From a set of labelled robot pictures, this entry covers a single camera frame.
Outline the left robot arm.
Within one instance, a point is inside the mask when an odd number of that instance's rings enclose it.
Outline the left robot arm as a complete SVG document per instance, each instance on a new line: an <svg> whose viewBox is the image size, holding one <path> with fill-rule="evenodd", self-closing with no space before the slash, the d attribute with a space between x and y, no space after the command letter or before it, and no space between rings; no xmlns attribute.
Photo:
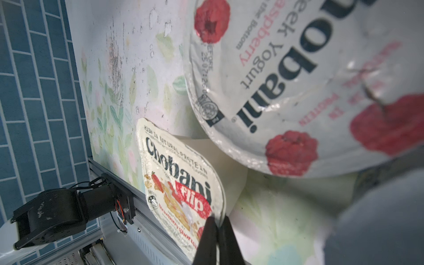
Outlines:
<svg viewBox="0 0 424 265"><path fill-rule="evenodd" d="M87 223L117 212L124 224L133 224L134 195L111 176L103 174L70 188L50 189L13 212L17 225L14 248L45 245L83 232Z"/></svg>

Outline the square Chobani flip strawberry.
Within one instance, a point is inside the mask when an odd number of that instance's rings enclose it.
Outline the square Chobani flip strawberry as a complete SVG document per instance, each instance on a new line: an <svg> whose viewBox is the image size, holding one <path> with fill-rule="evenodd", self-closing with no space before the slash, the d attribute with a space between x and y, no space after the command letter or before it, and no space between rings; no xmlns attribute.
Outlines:
<svg viewBox="0 0 424 265"><path fill-rule="evenodd" d="M222 182L206 157L209 139L178 138L140 118L136 125L145 195L151 213L192 261L207 218L226 209Z"/></svg>

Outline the round Chobani yogurt strawberry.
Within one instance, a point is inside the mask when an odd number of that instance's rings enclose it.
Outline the round Chobani yogurt strawberry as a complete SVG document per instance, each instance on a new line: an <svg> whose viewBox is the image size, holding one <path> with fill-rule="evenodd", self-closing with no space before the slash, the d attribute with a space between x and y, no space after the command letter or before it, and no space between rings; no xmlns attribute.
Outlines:
<svg viewBox="0 0 424 265"><path fill-rule="evenodd" d="M359 171L424 144L423 1L188 1L200 125L280 177Z"/></svg>

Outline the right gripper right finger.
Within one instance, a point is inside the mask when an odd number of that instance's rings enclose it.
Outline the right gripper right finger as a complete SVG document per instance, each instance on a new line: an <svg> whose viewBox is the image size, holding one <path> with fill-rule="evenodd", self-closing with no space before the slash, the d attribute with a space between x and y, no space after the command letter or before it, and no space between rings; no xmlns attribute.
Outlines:
<svg viewBox="0 0 424 265"><path fill-rule="evenodd" d="M245 265L228 216L218 228L218 246L220 265Z"/></svg>

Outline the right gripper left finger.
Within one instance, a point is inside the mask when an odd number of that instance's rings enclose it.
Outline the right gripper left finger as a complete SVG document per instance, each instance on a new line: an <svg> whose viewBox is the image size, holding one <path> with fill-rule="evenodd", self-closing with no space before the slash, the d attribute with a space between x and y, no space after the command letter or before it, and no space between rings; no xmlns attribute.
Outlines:
<svg viewBox="0 0 424 265"><path fill-rule="evenodd" d="M192 265L216 265L218 230L215 217L207 218Z"/></svg>

